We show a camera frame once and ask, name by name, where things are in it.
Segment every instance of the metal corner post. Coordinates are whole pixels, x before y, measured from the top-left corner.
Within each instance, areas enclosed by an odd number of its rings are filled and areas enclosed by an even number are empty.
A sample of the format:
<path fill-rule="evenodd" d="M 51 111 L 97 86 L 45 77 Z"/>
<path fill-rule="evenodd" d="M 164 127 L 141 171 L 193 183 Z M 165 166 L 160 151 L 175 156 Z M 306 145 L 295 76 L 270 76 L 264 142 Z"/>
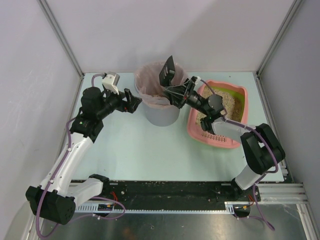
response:
<path fill-rule="evenodd" d="M 283 36 L 285 35 L 288 27 L 290 26 L 290 24 L 292 23 L 294 17 L 296 16 L 298 10 L 300 9 L 300 7 L 302 6 L 302 3 L 304 2 L 304 0 L 294 0 L 288 13 L 286 14 L 278 32 L 276 33 L 268 51 L 266 52 L 266 54 L 264 55 L 262 62 L 260 64 L 260 66 L 258 67 L 256 73 L 257 75 L 260 77 L 262 72 L 264 71 L 266 65 L 268 64 L 269 60 L 271 59 L 271 57 L 273 56 L 273 53 L 275 52 L 275 50 L 277 49 L 277 46 L 279 45 L 281 39 L 283 38 Z"/>
<path fill-rule="evenodd" d="M 68 56 L 68 58 L 70 59 L 74 69 L 76 70 L 76 72 L 78 73 L 78 75 L 80 77 L 83 76 L 83 72 L 79 66 L 79 63 L 74 55 L 74 53 L 72 52 L 68 41 L 64 35 L 64 33 L 62 32 L 53 12 L 50 9 L 50 6 L 47 2 L 47 0 L 37 0 L 37 2 L 39 3 L 45 17 L 47 18 L 48 22 L 50 23 L 56 37 L 58 38 L 63 50 L 65 51 L 66 55 Z"/>

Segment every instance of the robotic arm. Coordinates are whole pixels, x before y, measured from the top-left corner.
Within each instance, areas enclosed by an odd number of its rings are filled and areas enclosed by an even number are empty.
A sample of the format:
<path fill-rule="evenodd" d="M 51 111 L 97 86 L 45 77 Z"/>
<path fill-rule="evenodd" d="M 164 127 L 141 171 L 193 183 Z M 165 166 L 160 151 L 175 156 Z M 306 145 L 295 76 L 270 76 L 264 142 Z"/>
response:
<path fill-rule="evenodd" d="M 170 104 L 182 108 L 185 104 L 206 115 L 200 120 L 203 131 L 222 135 L 242 144 L 247 165 L 243 171 L 231 181 L 233 194 L 239 196 L 249 189 L 271 168 L 278 165 L 286 154 L 269 125 L 247 126 L 240 122 L 226 119 L 222 97 L 217 94 L 204 98 L 195 90 L 200 81 L 193 76 L 186 79 L 182 85 L 171 86 L 175 75 L 175 65 L 172 56 L 168 58 L 159 74 L 160 85 Z"/>
<path fill-rule="evenodd" d="M 76 187 L 69 188 L 69 185 L 81 159 L 102 130 L 103 119 L 114 110 L 133 114 L 142 101 L 141 98 L 134 97 L 127 88 L 124 92 L 118 91 L 119 78 L 114 72 L 105 73 L 102 92 L 94 86 L 83 91 L 82 107 L 70 129 L 71 142 L 64 147 L 41 184 L 38 187 L 30 186 L 26 191 L 25 195 L 34 215 L 40 204 L 41 218 L 64 225 L 70 221 L 76 207 L 94 196 L 108 193 L 105 188 L 109 186 L 109 179 L 97 174 L 91 175 Z"/>

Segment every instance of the pink plastic bag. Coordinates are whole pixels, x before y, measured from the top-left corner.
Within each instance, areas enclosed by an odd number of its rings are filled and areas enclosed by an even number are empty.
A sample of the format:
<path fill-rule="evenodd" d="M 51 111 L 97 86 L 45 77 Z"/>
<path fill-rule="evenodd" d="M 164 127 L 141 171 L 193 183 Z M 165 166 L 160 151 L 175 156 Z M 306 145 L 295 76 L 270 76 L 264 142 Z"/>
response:
<path fill-rule="evenodd" d="M 159 73 L 165 62 L 149 63 L 140 67 L 134 73 L 134 84 L 142 101 L 151 108 L 165 109 L 171 107 L 169 100 L 163 96 L 163 87 L 159 82 Z M 172 86 L 181 85 L 188 78 L 188 74 L 178 64 L 174 64 L 175 75 L 171 81 Z"/>

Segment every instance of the beige granules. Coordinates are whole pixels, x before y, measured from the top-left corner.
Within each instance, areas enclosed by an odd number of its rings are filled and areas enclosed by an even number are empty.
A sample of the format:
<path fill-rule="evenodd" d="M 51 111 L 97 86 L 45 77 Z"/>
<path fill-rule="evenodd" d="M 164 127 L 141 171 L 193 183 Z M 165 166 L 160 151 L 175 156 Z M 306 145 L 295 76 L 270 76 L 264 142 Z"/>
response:
<path fill-rule="evenodd" d="M 222 91 L 222 90 L 218 90 L 218 89 L 214 89 L 213 91 L 215 94 L 220 95 L 222 97 L 222 104 L 225 107 L 225 110 L 227 112 L 226 117 L 228 119 L 237 121 L 237 122 L 241 122 L 241 118 L 242 118 L 242 104 L 241 101 L 237 98 L 237 97 L 233 97 L 230 93 Z M 212 92 L 210 91 L 210 89 L 205 86 L 203 93 L 202 93 L 202 97 L 204 97 L 205 99 L 209 96 L 212 95 Z M 204 115 L 201 112 L 198 112 L 197 116 L 196 116 L 196 124 L 198 126 L 200 126 L 200 120 L 202 118 L 204 118 L 206 115 Z"/>

